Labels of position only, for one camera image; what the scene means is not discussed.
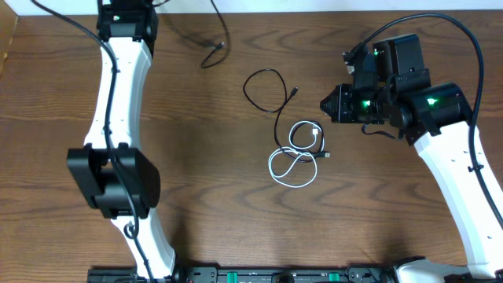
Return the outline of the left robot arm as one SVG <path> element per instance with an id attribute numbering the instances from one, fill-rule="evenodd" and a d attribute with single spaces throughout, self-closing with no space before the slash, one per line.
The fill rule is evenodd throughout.
<path id="1" fill-rule="evenodd" d="M 88 205 L 120 230 L 137 263 L 134 280 L 178 282 L 176 254 L 158 211 L 160 173 L 141 152 L 139 119 L 158 17 L 150 1 L 99 2 L 101 83 L 83 147 L 67 166 Z"/>

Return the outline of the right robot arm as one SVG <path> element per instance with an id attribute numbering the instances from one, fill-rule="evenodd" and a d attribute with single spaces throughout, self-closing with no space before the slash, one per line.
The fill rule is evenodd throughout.
<path id="1" fill-rule="evenodd" d="M 474 112 L 459 86 L 433 86 L 420 40 L 403 35 L 343 53 L 353 77 L 320 103 L 334 123 L 389 123 L 427 164 L 456 223 L 466 266 L 419 256 L 396 263 L 384 282 L 500 282 L 502 189 L 484 154 Z"/>

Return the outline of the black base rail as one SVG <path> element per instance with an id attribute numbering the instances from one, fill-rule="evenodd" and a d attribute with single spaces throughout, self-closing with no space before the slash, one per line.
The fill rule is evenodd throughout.
<path id="1" fill-rule="evenodd" d="M 223 268 L 217 266 L 144 266 L 136 268 L 95 267 L 88 282 L 185 282 L 185 283 L 309 283 L 396 282 L 389 268 L 350 266 L 335 269 Z"/>

